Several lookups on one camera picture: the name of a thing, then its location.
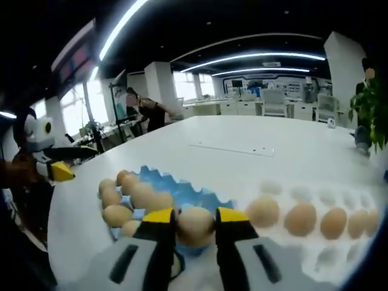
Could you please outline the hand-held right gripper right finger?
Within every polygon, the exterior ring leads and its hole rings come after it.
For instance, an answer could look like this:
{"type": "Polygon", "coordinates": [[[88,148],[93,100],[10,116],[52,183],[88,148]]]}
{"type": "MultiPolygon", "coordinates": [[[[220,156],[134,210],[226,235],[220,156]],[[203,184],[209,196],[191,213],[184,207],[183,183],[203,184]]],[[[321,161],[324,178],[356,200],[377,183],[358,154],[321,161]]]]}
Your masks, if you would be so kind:
{"type": "Polygon", "coordinates": [[[306,275],[296,252],[259,236],[240,211],[217,208],[215,238],[224,290],[336,289],[329,282],[317,282],[306,275]]]}

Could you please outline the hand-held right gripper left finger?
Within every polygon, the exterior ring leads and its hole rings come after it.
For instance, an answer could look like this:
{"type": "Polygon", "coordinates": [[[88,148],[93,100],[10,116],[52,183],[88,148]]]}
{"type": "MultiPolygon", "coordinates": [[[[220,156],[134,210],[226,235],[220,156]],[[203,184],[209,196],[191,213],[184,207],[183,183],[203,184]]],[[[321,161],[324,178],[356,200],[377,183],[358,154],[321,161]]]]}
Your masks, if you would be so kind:
{"type": "Polygon", "coordinates": [[[167,290],[175,251],[175,211],[146,215],[133,237],[97,254],[73,290],[167,290]]]}

